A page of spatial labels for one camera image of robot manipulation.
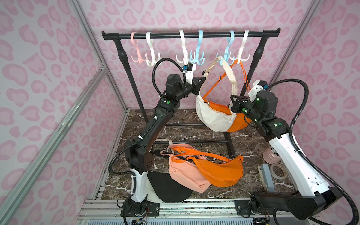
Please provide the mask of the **light blue hook left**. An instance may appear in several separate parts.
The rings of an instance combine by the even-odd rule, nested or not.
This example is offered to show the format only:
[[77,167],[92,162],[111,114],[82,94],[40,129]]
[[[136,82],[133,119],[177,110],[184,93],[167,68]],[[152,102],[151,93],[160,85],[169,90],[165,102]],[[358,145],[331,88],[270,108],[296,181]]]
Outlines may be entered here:
[[198,37],[198,43],[196,46],[195,54],[193,54],[193,51],[190,52],[190,63],[197,64],[199,66],[204,64],[205,58],[204,58],[204,52],[200,56],[200,48],[201,44],[203,42],[203,30],[199,30],[199,37]]

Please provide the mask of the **white orange sling bag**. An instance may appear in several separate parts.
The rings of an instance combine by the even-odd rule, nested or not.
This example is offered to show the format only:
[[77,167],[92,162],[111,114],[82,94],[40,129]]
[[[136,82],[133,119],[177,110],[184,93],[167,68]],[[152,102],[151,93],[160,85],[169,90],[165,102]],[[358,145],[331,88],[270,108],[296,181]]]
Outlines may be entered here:
[[[204,71],[203,76],[208,77],[209,72],[217,64],[218,60],[222,59],[222,56],[218,56],[211,65]],[[231,94],[238,94],[238,84],[234,75],[234,72],[227,62],[223,63],[223,69],[225,73],[218,79],[220,82],[224,77],[227,77],[232,85]],[[207,95],[211,91],[208,91],[205,95],[197,95],[196,97],[196,113],[208,128],[215,132],[236,132],[245,127],[245,123],[241,122],[241,117],[233,113],[228,106],[215,104],[206,99]]]

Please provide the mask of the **pink sling bag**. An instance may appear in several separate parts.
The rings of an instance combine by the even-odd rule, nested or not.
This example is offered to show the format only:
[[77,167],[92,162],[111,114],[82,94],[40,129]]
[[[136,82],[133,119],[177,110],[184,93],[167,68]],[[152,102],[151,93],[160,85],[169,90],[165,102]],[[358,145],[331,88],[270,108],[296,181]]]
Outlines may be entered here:
[[169,157],[169,174],[173,180],[193,191],[203,193],[212,184],[201,174],[192,160],[186,160],[180,155],[179,151],[183,148],[195,149],[186,143],[171,144],[161,151],[160,155]]

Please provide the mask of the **pink multi-prong hook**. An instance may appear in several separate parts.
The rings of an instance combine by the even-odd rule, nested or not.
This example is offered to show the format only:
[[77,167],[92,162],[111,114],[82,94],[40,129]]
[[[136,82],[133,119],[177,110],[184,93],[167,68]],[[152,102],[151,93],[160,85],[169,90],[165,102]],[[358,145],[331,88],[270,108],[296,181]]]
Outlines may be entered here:
[[146,62],[146,59],[144,59],[142,57],[141,51],[140,51],[139,47],[137,46],[136,40],[134,39],[135,34],[136,34],[136,32],[132,32],[130,34],[130,41],[131,41],[131,44],[133,45],[133,47],[136,49],[137,58],[134,59],[132,55],[130,57],[133,62],[142,64],[143,62]]

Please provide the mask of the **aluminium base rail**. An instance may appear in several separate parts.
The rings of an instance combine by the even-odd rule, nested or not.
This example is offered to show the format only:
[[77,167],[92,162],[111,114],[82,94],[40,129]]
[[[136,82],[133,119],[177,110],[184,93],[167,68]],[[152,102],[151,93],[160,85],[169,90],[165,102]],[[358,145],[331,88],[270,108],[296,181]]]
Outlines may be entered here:
[[[246,198],[188,199],[179,203],[153,204],[139,217],[127,216],[129,225],[264,225],[275,224],[272,209],[252,214]],[[123,225],[123,200],[87,200],[76,224]]]

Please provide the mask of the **black sling bag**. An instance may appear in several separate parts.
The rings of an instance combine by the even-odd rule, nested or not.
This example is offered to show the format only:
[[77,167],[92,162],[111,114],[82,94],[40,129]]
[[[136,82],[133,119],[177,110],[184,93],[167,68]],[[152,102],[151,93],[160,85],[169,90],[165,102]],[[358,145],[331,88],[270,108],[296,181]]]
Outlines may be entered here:
[[188,199],[193,190],[181,185],[169,173],[150,171],[147,174],[156,194],[164,203],[178,203]]

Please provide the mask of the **cream white sling bag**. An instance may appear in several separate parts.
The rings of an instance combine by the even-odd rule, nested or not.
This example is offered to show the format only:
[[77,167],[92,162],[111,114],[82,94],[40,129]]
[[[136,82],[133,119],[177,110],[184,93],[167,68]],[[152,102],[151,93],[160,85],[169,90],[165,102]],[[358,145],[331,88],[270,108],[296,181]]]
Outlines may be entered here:
[[[172,140],[169,140],[168,138],[165,139],[156,139],[155,142],[165,142],[166,144],[173,144]],[[146,180],[146,191],[147,191],[147,201],[152,203],[164,203],[158,195],[156,194],[149,178]]]

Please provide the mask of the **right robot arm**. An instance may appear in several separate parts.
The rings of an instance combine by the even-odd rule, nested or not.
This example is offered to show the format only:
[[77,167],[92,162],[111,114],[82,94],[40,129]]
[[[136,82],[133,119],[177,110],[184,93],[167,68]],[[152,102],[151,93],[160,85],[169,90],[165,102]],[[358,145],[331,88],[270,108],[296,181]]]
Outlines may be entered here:
[[260,136],[278,153],[296,189],[292,193],[258,191],[251,195],[252,210],[273,208],[305,220],[342,197],[292,145],[288,124],[275,115],[278,99],[274,93],[259,91],[254,99],[232,95],[231,101],[231,111],[242,113],[253,121]]

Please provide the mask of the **white hook rightmost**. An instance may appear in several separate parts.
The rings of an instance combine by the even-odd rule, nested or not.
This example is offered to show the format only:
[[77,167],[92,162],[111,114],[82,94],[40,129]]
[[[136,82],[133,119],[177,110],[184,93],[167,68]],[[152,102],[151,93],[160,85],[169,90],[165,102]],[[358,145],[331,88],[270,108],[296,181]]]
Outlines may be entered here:
[[240,64],[241,62],[246,62],[247,60],[249,60],[250,58],[250,55],[248,55],[247,58],[242,58],[242,54],[243,54],[243,51],[244,51],[244,48],[245,48],[245,45],[246,45],[246,42],[247,42],[247,39],[248,39],[248,35],[249,35],[249,30],[245,30],[244,31],[244,36],[243,36],[243,39],[242,39],[242,43],[241,43],[241,46],[239,48],[239,51],[238,51],[238,54],[237,56],[233,56],[233,57],[229,57],[231,60],[233,60],[233,62],[237,61],[237,64]]

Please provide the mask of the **pink pen cup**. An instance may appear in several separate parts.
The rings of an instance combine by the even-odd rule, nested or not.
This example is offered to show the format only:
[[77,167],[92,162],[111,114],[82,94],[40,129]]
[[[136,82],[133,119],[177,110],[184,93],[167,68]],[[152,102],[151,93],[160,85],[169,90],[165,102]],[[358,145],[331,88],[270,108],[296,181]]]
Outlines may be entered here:
[[281,157],[273,147],[268,148],[262,155],[264,161],[270,165],[276,164],[281,160]]

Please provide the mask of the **light blue hook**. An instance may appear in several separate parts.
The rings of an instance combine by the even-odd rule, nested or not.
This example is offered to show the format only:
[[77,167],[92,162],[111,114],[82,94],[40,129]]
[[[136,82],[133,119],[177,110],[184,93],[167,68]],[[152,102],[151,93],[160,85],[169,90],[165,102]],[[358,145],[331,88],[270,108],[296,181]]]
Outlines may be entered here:
[[222,59],[218,60],[218,63],[220,64],[220,66],[223,66],[224,62],[228,62],[230,55],[231,55],[231,51],[229,51],[230,47],[232,46],[234,39],[235,39],[235,32],[234,31],[229,31],[230,33],[230,37],[227,37],[227,46],[225,48],[224,54],[222,56]]
[[203,30],[199,30],[199,37],[198,37],[198,43],[196,46],[195,54],[193,54],[193,51],[190,52],[190,63],[197,64],[199,66],[204,64],[205,58],[204,58],[204,52],[200,56],[200,48],[201,44],[203,42]]

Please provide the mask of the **clear tape roll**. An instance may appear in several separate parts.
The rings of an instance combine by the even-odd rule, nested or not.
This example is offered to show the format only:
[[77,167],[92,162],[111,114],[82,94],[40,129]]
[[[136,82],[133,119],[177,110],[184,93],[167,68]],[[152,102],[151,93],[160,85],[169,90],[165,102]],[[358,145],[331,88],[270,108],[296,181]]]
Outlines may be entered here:
[[288,177],[286,168],[282,164],[273,164],[270,166],[270,173],[274,179],[284,180]]

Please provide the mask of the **blue white tape dispenser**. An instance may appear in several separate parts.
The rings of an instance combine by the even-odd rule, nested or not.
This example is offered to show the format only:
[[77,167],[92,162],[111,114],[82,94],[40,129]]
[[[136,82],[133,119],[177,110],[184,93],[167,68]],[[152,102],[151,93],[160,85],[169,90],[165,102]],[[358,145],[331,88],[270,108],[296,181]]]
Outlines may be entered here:
[[269,192],[275,192],[275,187],[268,164],[258,166],[258,171],[262,181],[263,188]]

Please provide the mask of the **white hook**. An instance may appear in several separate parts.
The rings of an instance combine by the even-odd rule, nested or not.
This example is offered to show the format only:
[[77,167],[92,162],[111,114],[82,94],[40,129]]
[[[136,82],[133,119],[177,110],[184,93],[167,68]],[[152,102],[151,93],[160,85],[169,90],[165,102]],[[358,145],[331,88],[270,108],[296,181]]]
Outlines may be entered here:
[[161,55],[160,55],[160,53],[158,53],[157,58],[155,56],[155,51],[154,51],[154,48],[152,45],[153,40],[151,39],[151,32],[146,32],[146,42],[147,42],[147,45],[148,45],[150,53],[151,53],[150,59],[147,54],[145,55],[146,64],[147,64],[147,66],[152,67],[161,59]]
[[245,30],[244,31],[244,36],[243,36],[243,39],[242,39],[242,43],[241,43],[241,46],[239,48],[239,51],[238,51],[238,54],[237,56],[233,56],[233,57],[229,57],[231,60],[233,60],[233,62],[237,61],[237,64],[240,64],[241,62],[246,62],[247,60],[249,60],[250,58],[250,55],[248,55],[247,58],[242,58],[242,54],[243,54],[243,51],[244,51],[244,48],[245,48],[245,45],[246,45],[246,42],[247,42],[247,39],[248,39],[248,35],[249,35],[249,30]]
[[183,59],[182,60],[179,59],[177,55],[175,55],[175,58],[178,63],[183,63],[184,65],[188,65],[189,64],[189,54],[188,54],[188,51],[186,48],[184,31],[180,30],[179,34],[180,34],[180,39],[181,39],[181,48],[182,48],[182,53],[183,53]]

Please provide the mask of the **black clothes rack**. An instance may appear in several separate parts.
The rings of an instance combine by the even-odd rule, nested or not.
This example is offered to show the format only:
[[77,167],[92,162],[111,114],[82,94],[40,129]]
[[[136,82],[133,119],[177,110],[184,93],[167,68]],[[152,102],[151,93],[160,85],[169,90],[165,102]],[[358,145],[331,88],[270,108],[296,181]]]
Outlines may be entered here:
[[[263,52],[265,50],[265,46],[267,43],[267,40],[269,38],[277,38],[280,35],[281,29],[277,28],[276,30],[263,30],[263,31],[250,31],[248,33],[248,37],[249,38],[254,38],[254,37],[260,37],[261,40],[257,46],[257,49],[253,55],[253,60],[251,62],[250,65],[250,70],[247,74],[247,78],[246,81],[248,82],[253,74],[255,69],[257,68],[259,61],[263,55]],[[116,49],[117,49],[117,53],[118,53],[118,57],[120,59],[120,62],[122,62],[123,67],[125,69],[125,72],[127,74],[127,77],[130,81],[132,90],[135,94],[137,103],[140,107],[140,110],[142,112],[142,115],[144,117],[144,121],[145,123],[148,123],[148,116],[146,114],[145,108],[143,106],[143,102],[142,99],[140,97],[137,85],[135,83],[132,71],[131,71],[131,66],[129,64],[129,60],[128,60],[128,56],[126,54],[126,51],[124,50],[124,47],[121,43],[122,40],[126,40],[126,39],[131,39],[131,34],[130,33],[106,33],[104,31],[101,32],[102,37],[105,41],[113,41],[115,43]],[[198,39],[198,43],[202,43],[202,40],[204,38],[231,38],[232,35],[231,33],[225,32],[225,31],[216,31],[216,32],[203,32],[203,31],[198,31],[198,32],[186,32],[184,33],[184,38],[197,38]],[[180,33],[151,33],[150,34],[150,38],[151,39],[178,39],[181,38]],[[234,158],[235,157],[235,150],[234,150],[234,146],[233,146],[233,142],[232,142],[232,138],[229,132],[224,132],[224,139],[223,140],[206,140],[206,141],[193,141],[192,143],[225,143],[227,146],[227,150],[228,150],[228,155],[230,158]]]

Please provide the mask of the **orange sling bag front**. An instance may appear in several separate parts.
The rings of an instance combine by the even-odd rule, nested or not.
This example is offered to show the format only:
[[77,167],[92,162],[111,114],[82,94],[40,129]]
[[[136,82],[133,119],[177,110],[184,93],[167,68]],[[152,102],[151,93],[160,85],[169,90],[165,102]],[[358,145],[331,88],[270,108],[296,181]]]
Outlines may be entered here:
[[234,159],[202,152],[196,149],[183,148],[179,151],[186,160],[192,160],[198,167],[201,174],[216,187],[226,188],[235,185],[244,174],[243,156],[239,155]]

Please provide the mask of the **light blue hook right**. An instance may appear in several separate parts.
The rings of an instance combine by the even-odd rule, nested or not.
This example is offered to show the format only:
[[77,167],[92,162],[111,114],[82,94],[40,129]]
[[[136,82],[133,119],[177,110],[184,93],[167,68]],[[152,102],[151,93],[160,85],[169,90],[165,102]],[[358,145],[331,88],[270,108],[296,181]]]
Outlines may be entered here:
[[228,62],[230,55],[231,55],[231,51],[229,51],[230,47],[232,46],[234,39],[235,39],[235,32],[234,31],[229,31],[230,33],[230,37],[227,37],[227,46],[225,48],[224,54],[222,56],[222,59],[218,60],[218,63],[220,64],[220,66],[223,66],[224,62]]

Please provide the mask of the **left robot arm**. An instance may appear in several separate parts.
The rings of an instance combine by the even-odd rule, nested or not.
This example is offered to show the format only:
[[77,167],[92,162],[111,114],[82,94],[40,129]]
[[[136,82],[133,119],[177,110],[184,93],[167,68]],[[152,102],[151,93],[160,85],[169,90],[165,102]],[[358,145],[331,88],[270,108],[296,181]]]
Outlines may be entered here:
[[126,142],[125,155],[132,178],[132,193],[125,201],[124,215],[132,213],[136,216],[142,216],[145,214],[147,173],[154,161],[154,157],[150,153],[153,143],[162,128],[179,109],[180,100],[190,94],[198,95],[205,80],[204,76],[195,76],[190,84],[183,82],[177,74],[169,75],[166,81],[166,89],[160,95],[160,100],[153,109],[153,118],[138,137],[133,141]]

